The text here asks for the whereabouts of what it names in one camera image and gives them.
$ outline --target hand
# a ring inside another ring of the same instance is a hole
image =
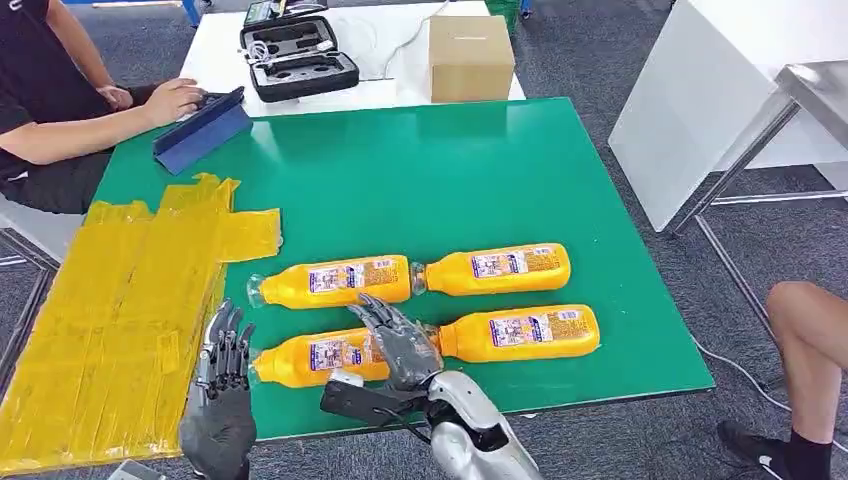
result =
[[[98,88],[97,93],[103,95],[106,101],[109,102],[112,110],[116,112],[132,107],[132,95],[124,89],[113,85],[106,85],[105,87]]]
[[[205,93],[195,87],[197,82],[188,78],[175,78],[159,85],[150,99],[141,108],[150,119],[152,126],[163,127],[183,115],[197,110],[197,102]]]
[[[192,386],[180,421],[180,448],[197,473],[209,480],[247,480],[247,454],[256,443],[250,391],[228,389],[214,400]]]
[[[395,390],[422,388],[433,375],[444,369],[442,355],[430,341],[420,323],[412,323],[397,308],[379,298],[360,293],[364,306],[350,305],[374,335],[389,364],[389,386]]]
[[[229,346],[236,344],[244,347],[240,353],[247,351],[253,325],[248,325],[242,337],[235,340],[241,317],[241,309],[225,300],[209,321],[202,352],[208,353],[211,345],[215,363],[210,366],[208,362],[199,362],[197,381],[190,387],[185,414],[180,421],[183,453],[197,473],[209,480],[247,480],[250,470],[247,454],[256,442],[256,422],[250,410],[247,378],[241,376],[244,373],[240,368],[241,357],[224,354],[232,351]],[[214,350],[219,341],[229,346]],[[220,362],[229,365],[219,372],[226,372],[226,375],[211,381]]]

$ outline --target yellow plastic sheet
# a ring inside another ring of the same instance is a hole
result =
[[[277,253],[279,210],[231,213],[201,174],[159,212],[96,203],[0,405],[0,475],[179,454],[177,427],[223,262]]]

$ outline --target yellow bottle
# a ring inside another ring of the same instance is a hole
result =
[[[601,341],[586,305],[472,313],[439,329],[442,355],[472,363],[579,357]]]
[[[448,295],[555,290],[568,282],[571,264],[565,247],[540,243],[452,253],[426,267],[413,263],[412,290]]]
[[[389,378],[389,365],[367,328],[291,338],[262,352],[253,367],[263,382],[290,388],[323,385],[335,368],[366,380]]]
[[[466,362],[576,357],[591,353],[600,342],[595,314],[586,305],[473,313],[452,325],[424,328],[442,355]],[[389,367],[366,328],[289,339],[262,352],[253,366],[261,381],[291,388],[323,385],[335,368],[365,380],[389,376]]]
[[[266,303],[294,309],[341,307],[361,303],[360,292],[390,303],[408,300],[406,257],[382,255],[295,265],[273,277],[252,275],[247,282],[247,297],[254,307]]]

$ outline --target green basket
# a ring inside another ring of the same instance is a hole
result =
[[[490,14],[504,16],[506,29],[512,35],[515,31],[515,17],[518,16],[518,0],[486,0],[486,6]]]

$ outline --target bare leg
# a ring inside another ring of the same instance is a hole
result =
[[[792,428],[833,441],[842,369],[848,368],[848,302],[808,282],[781,282],[766,300],[783,357]]]

